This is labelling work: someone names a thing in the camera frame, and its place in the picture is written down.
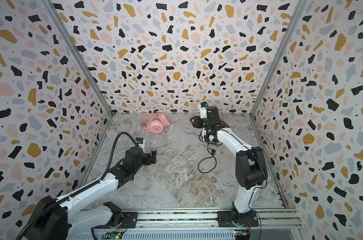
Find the white black headphones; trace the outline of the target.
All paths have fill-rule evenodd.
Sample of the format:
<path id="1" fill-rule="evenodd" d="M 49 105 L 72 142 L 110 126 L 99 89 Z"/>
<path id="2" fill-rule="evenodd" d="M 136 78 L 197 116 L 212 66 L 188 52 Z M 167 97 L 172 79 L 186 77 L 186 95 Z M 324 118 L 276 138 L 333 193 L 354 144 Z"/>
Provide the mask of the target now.
<path id="1" fill-rule="evenodd" d="M 199 135 L 199 140 L 202 142 L 206 142 L 208 144 L 220 146 L 222 143 L 217 140 L 213 135 L 211 135 L 206 129 L 202 129 Z"/>

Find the pink headphones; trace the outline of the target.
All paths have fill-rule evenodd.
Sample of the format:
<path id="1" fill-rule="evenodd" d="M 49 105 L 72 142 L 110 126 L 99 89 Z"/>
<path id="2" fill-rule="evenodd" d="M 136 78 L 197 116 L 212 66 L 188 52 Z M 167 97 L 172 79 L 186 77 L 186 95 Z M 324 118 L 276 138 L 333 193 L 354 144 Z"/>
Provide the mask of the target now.
<path id="1" fill-rule="evenodd" d="M 164 114 L 148 114 L 141 118 L 138 122 L 138 126 L 141 130 L 159 134 L 161 133 L 170 123 Z"/>

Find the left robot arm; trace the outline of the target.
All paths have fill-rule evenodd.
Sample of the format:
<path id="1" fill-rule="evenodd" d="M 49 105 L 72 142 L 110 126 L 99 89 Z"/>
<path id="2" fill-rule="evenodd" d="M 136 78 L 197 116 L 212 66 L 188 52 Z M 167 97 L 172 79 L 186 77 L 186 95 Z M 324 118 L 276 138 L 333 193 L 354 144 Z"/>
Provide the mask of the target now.
<path id="1" fill-rule="evenodd" d="M 144 153 L 141 147 L 132 147 L 104 177 L 64 196 L 41 199 L 16 239 L 66 240 L 98 226 L 128 228 L 129 221 L 124 219 L 121 208 L 112 202 L 92 210 L 84 208 L 134 180 L 142 166 L 156 163 L 156 155 L 156 151 Z"/>

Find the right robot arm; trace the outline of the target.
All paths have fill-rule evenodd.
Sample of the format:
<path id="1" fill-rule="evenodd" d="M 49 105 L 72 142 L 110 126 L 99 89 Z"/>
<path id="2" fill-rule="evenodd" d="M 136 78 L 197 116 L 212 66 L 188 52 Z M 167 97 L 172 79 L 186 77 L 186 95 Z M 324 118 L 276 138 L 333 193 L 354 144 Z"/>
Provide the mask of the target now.
<path id="1" fill-rule="evenodd" d="M 235 156 L 235 177 L 239 184 L 237 196 L 228 217 L 235 226 L 250 224 L 254 213 L 252 203 L 257 192 L 267 187 L 268 172 L 263 150 L 243 141 L 220 117 L 216 106 L 203 102 L 199 105 L 199 116 L 190 119 L 192 126 L 201 129 L 199 137 L 207 143 L 207 150 L 215 158 L 210 145 L 224 145 Z"/>

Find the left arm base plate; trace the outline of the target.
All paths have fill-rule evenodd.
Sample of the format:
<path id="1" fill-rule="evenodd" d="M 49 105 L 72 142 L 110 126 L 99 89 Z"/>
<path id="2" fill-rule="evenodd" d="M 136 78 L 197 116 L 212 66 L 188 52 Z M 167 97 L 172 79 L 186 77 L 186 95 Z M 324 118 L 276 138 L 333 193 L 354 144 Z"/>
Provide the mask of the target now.
<path id="1" fill-rule="evenodd" d="M 138 212 L 122 212 L 117 217 L 112 217 L 105 225 L 97 226 L 96 229 L 134 229 L 136 227 Z"/>

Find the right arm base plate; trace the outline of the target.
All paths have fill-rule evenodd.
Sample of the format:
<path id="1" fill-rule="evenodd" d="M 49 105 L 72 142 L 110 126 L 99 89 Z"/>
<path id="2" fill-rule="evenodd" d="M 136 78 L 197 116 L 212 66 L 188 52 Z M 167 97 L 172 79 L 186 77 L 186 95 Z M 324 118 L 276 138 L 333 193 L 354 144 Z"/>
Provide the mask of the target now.
<path id="1" fill-rule="evenodd" d="M 259 226 L 258 217 L 252 210 L 243 214 L 238 213 L 236 210 L 218 211 L 217 221 L 220 228 L 248 228 Z"/>

